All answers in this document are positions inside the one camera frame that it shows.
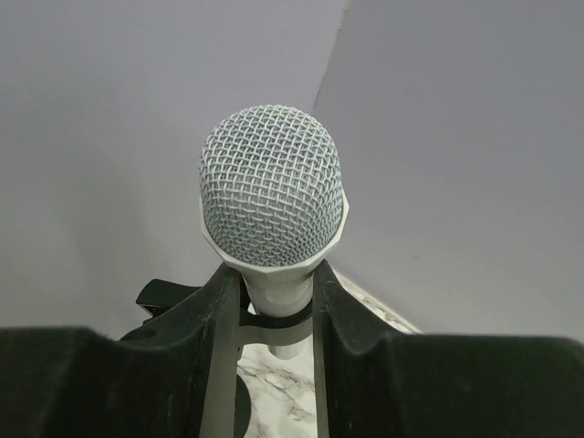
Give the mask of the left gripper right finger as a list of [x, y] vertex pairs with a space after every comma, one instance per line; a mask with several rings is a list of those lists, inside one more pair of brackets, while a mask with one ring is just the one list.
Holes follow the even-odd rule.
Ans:
[[314, 273], [321, 437], [580, 437], [583, 347], [551, 337], [404, 334], [327, 263]]

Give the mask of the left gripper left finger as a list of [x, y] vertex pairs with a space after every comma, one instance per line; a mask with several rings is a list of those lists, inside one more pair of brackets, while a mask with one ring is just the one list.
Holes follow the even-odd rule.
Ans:
[[4, 437], [231, 437], [240, 276], [219, 267], [122, 339], [89, 328], [1, 332]]

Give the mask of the black round-base mic stand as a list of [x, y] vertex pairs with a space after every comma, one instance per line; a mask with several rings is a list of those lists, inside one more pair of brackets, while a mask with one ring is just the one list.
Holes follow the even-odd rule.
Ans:
[[[200, 296], [201, 287], [180, 285], [165, 280], [153, 279], [148, 283], [136, 298], [136, 304], [146, 311], [151, 317], [143, 324], [154, 321], [163, 313], [179, 305], [191, 296]], [[307, 304], [296, 314], [277, 318], [262, 315], [259, 312], [252, 314], [248, 309], [251, 304], [244, 280], [239, 286], [240, 313], [239, 328], [242, 331], [251, 329], [256, 332], [255, 343], [266, 345], [266, 336], [282, 331], [292, 331], [294, 335], [300, 334], [307, 327], [309, 335], [312, 331], [312, 296], [309, 296]], [[252, 414], [252, 402], [250, 392], [241, 377], [236, 378], [235, 389], [235, 424], [234, 437], [244, 437], [248, 430]]]

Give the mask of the white microphone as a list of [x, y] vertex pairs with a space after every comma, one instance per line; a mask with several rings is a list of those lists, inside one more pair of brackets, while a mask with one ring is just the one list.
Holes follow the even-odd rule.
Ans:
[[203, 236], [243, 277], [255, 312], [292, 317], [313, 296], [313, 271], [349, 211], [339, 153], [325, 127], [294, 107], [242, 109], [208, 135], [199, 166]]

